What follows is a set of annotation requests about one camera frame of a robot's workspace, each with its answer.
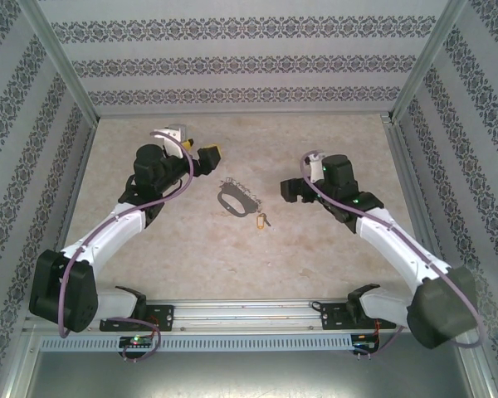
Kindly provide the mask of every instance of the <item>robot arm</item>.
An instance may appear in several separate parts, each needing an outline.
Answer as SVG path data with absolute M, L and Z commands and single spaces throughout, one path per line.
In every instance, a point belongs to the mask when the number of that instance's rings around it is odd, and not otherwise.
M 155 130 L 182 142 L 190 149 L 193 141 L 185 141 L 183 126 Z M 198 150 L 199 159 L 193 159 L 193 176 L 208 175 L 218 165 L 221 155 L 217 146 Z M 65 267 L 70 258 L 83 246 L 85 239 L 98 227 L 116 215 L 161 199 L 164 193 L 189 172 L 188 160 L 181 149 L 164 140 L 162 146 L 148 144 L 139 148 L 134 161 L 134 174 L 125 185 L 125 191 L 114 210 L 92 231 L 61 252 L 46 250 L 37 259 L 30 312 L 57 323 L 59 290 Z M 133 236 L 147 228 L 160 213 L 164 203 L 142 210 L 131 211 L 103 228 L 95 238 L 83 247 L 71 268 L 64 308 L 64 324 L 74 332 L 80 332 L 97 320 L 107 318 L 141 319 L 145 308 L 145 296 L 132 289 L 116 287 L 96 288 L 96 279 L 106 262 Z
M 383 208 L 383 203 L 371 192 L 361 192 L 350 161 L 344 155 L 310 155 L 310 180 L 328 197 L 367 215 L 386 221 L 379 222 L 344 211 L 319 196 L 302 178 L 281 183 L 281 195 L 288 202 L 320 202 L 336 220 L 344 223 L 352 233 L 365 239 L 402 275 L 409 287 L 407 294 L 397 294 L 371 284 L 349 295 L 347 308 L 352 319 L 380 318 L 408 327 L 425 347 L 434 348 L 476 326 L 476 320 L 455 292 L 439 278 L 429 265 L 441 270 L 476 306 L 476 287 L 470 271 L 453 269 L 421 247 Z M 395 234 L 406 236 L 429 262 Z

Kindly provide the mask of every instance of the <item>perforated metal strip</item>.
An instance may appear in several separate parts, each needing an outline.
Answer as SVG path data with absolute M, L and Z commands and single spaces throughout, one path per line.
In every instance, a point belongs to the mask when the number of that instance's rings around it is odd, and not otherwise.
M 62 339 L 44 337 L 42 352 L 115 352 L 117 336 L 74 336 Z M 263 352 L 351 350 L 349 334 L 288 336 L 163 336 L 160 350 L 165 352 Z M 130 351 L 148 351 L 130 348 Z

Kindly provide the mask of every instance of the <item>patterned wallpaper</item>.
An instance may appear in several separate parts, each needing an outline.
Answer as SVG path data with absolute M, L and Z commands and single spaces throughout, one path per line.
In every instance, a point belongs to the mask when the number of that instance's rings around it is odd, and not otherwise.
M 388 111 L 446 0 L 378 3 L 48 0 L 41 7 L 104 116 Z
M 400 127 L 447 261 L 476 279 L 498 386 L 498 0 L 471 0 Z
M 13 0 L 0 0 L 0 388 L 35 261 L 55 247 L 90 126 Z

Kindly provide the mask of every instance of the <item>floral wall pattern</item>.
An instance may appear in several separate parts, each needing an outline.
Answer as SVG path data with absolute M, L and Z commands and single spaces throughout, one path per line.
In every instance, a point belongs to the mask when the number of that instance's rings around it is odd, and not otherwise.
M 104 0 L 47 0 L 41 7 L 104 116 L 388 111 L 446 4 L 393 2 L 140 0 L 108 10 Z
M 498 1 L 466 4 L 399 123 L 440 251 L 474 274 L 498 387 Z
M 37 256 L 55 247 L 94 133 L 14 0 L 0 0 L 0 388 Z

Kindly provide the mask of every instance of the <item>marble-patterned surface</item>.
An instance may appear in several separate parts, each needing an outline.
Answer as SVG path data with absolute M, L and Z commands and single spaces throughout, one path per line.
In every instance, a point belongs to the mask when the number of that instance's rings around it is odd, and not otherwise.
M 321 205 L 290 204 L 280 196 L 280 181 L 300 176 L 300 155 L 311 149 L 343 153 L 360 189 L 377 195 L 411 232 L 377 114 L 102 119 L 67 244 L 112 210 L 133 172 L 136 149 L 155 142 L 149 131 L 172 123 L 188 126 L 194 153 L 219 144 L 222 161 L 113 256 L 99 285 L 124 285 L 150 299 L 341 298 L 373 282 L 406 288 L 376 250 Z M 227 177 L 261 200 L 271 227 L 258 230 L 256 214 L 237 218 L 223 209 L 217 194 Z

